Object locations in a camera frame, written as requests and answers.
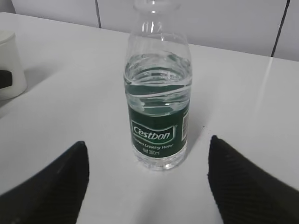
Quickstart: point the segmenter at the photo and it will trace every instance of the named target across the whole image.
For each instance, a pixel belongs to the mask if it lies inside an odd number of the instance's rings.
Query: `bottle neck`
[[[174,0],[135,0],[134,8],[145,14],[167,14],[178,10],[180,4]]]

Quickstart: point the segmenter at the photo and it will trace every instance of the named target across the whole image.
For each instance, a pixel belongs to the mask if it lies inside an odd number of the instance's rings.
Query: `clear plastic bottle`
[[[139,18],[128,41],[124,84],[135,155],[154,170],[170,169],[187,145],[191,56],[176,28],[179,4],[135,0]]]

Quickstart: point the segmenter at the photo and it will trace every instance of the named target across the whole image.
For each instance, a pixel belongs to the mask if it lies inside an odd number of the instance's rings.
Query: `bottle label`
[[[187,141],[189,105],[171,115],[152,117],[129,108],[132,142],[144,155],[163,158],[179,152]]]

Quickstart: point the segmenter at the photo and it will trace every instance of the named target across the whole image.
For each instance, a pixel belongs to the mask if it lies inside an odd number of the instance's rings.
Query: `table surface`
[[[190,153],[155,172],[131,151],[128,34],[8,13],[0,29],[16,32],[28,80],[24,94],[0,102],[0,194],[84,140],[90,182],[79,224],[221,224],[207,181],[214,134],[299,189],[298,62],[190,45]]]

